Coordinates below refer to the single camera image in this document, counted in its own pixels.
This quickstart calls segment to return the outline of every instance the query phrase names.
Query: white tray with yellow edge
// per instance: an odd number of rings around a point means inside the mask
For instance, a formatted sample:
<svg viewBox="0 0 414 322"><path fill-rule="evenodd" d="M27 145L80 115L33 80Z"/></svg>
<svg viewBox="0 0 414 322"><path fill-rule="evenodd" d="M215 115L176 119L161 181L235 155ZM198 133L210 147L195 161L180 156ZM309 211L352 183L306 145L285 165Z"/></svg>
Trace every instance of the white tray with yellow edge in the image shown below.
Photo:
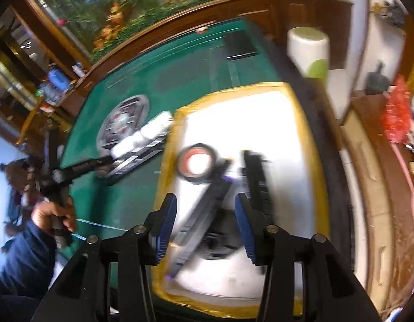
<svg viewBox="0 0 414 322"><path fill-rule="evenodd" d="M226 175L233 180L240 178L242 150L264 155L269 161L264 170L277 225L307 238L317 232L329 235L320 159L304 112L287 83L258 83L214 92L176 111L155 200L155 209L159 209L167 192L176 195L173 235L208 187L194 185L175 172L178 153L196 143L212 146L218 157L231 158ZM224 208L233 209L237 192L238 187L230 190ZM205 260L195 254L169 281L165 275L176 250L170 246L161 264L152 268L156 295L213 316L256 317L265 276L247 258L244 247L226 259ZM295 312L300 313L300 268L295 272L295 299Z"/></svg>

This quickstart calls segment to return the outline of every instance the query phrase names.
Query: drawer handle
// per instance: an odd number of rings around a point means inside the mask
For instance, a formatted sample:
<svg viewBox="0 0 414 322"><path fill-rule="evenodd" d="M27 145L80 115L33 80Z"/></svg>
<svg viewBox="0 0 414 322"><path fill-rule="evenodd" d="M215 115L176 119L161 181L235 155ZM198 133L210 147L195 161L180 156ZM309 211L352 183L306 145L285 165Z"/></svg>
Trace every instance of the drawer handle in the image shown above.
<svg viewBox="0 0 414 322"><path fill-rule="evenodd" d="M384 284L384 260L386 260L386 247L380 247L380 263L378 268L378 284L383 286Z"/></svg>
<svg viewBox="0 0 414 322"><path fill-rule="evenodd" d="M374 173L371 169L371 165L368 163L368 159L365 155L365 151L363 149L362 143L359 143L358 147L359 147L359 153L362 156L362 160L363 160L362 162L365 164L365 166L367 168L369 179L371 179L372 181L377 181L377 178L375 177L375 175L374 175Z"/></svg>

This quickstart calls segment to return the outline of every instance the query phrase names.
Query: black tape roll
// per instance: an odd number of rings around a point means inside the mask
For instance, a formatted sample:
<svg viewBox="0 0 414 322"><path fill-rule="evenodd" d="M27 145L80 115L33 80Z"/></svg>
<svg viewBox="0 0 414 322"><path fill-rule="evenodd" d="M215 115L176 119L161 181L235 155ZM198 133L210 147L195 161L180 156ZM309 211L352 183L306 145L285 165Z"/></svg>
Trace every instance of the black tape roll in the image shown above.
<svg viewBox="0 0 414 322"><path fill-rule="evenodd" d="M188 161L194 155L208 155L210 156L210 165L202 173L193 173L189 170ZM210 179L216 165L216 152L215 150L206 144L198 143L194 144L186 149L183 149L177 157L177 173L182 178L193 184L205 183Z"/></svg>

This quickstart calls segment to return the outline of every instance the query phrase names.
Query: dark blue jacket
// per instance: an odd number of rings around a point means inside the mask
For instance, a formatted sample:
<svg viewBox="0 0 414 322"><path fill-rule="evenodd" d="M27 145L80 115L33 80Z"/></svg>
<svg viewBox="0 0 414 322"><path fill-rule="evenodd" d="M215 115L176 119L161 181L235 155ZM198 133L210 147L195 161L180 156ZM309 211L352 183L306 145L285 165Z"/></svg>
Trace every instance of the dark blue jacket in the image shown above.
<svg viewBox="0 0 414 322"><path fill-rule="evenodd" d="M29 221L10 247L0 275L0 322L29 322L47 292L56 243Z"/></svg>

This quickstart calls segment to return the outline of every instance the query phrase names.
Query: human hand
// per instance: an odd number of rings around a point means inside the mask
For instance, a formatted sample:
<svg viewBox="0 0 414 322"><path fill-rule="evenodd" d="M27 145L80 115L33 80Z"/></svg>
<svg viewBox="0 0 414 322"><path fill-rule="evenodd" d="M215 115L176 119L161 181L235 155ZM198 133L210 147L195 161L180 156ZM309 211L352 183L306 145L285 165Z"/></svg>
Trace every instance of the human hand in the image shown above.
<svg viewBox="0 0 414 322"><path fill-rule="evenodd" d="M75 221L75 209L72 197L69 197L67 199L66 208L58 206L54 202L48 201L43 201L37 204L31 214L31 219L32 222L44 232L52 234L52 224L50 220L51 215L56 215L57 217L65 217L63 222L64 226L67 227L71 232L76 231L77 225Z"/></svg>

